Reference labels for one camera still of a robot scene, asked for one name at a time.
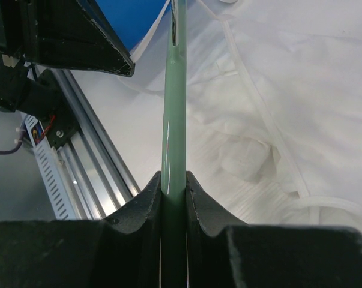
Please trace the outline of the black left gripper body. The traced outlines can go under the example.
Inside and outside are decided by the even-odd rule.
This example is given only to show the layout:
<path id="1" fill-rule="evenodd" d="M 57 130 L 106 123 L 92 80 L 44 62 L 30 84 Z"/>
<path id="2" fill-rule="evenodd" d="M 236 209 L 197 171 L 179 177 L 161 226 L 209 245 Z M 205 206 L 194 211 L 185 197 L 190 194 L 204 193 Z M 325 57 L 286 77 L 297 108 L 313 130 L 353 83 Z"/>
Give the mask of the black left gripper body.
<path id="1" fill-rule="evenodd" d="M 36 4 L 36 1 L 0 1 L 0 53 L 37 59 Z"/>

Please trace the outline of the green hanger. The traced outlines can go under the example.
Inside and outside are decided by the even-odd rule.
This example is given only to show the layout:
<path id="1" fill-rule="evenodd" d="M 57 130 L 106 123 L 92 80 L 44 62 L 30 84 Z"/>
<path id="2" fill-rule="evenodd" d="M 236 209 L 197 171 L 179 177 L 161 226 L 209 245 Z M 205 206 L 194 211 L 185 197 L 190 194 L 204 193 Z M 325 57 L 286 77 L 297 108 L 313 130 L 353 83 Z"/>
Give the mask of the green hanger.
<path id="1" fill-rule="evenodd" d="M 161 165 L 161 286 L 186 287 L 186 9 L 171 2 Z"/>

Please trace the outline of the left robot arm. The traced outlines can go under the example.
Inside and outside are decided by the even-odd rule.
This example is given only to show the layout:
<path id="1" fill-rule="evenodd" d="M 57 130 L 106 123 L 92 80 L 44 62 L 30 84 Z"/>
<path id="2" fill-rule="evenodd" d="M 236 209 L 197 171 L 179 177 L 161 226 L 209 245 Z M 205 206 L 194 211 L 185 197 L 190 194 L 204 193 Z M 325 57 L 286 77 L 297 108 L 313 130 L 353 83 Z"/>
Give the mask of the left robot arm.
<path id="1" fill-rule="evenodd" d="M 53 69 L 130 77 L 130 53 L 96 1 L 0 1 L 0 111 L 37 119 L 35 144 L 60 148 L 79 131 Z"/>

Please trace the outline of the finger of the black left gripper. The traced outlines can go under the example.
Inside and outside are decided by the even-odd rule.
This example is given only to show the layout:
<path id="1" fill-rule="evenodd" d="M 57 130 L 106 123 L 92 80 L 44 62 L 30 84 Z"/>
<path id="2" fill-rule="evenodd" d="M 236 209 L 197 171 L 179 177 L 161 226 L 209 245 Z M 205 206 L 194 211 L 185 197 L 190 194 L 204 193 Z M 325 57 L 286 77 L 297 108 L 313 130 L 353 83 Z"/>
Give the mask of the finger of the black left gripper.
<path id="1" fill-rule="evenodd" d="M 29 62 L 57 69 L 124 77 L 135 70 L 95 1 L 25 1 L 24 54 Z"/>

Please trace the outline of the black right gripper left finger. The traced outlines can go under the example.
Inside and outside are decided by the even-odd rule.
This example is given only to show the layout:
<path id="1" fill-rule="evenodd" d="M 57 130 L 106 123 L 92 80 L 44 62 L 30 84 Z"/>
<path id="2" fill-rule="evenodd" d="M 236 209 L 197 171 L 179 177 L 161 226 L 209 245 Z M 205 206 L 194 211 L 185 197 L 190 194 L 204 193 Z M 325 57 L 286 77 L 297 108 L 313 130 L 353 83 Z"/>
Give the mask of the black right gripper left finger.
<path id="1" fill-rule="evenodd" d="M 101 220 L 0 222 L 0 287 L 158 287 L 160 186 Z"/>

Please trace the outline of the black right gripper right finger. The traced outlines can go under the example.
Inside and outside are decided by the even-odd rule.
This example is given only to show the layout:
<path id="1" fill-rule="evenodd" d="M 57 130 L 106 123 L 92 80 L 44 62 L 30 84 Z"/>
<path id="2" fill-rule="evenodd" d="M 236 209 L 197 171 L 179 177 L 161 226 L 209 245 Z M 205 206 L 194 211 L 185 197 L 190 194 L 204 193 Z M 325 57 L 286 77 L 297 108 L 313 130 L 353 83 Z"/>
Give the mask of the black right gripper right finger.
<path id="1" fill-rule="evenodd" d="M 191 287 L 362 287 L 362 234 L 342 226 L 249 225 L 187 173 Z"/>

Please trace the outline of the white tank top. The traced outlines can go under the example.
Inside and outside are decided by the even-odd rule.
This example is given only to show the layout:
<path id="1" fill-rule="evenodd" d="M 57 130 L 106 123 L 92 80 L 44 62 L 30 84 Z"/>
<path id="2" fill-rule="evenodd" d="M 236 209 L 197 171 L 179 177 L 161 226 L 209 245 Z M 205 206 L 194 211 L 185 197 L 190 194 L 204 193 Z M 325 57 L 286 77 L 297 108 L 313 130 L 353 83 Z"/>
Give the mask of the white tank top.
<path id="1" fill-rule="evenodd" d="M 191 116 L 230 141 L 229 173 L 263 164 L 282 221 L 362 223 L 362 1 L 195 1 Z"/>

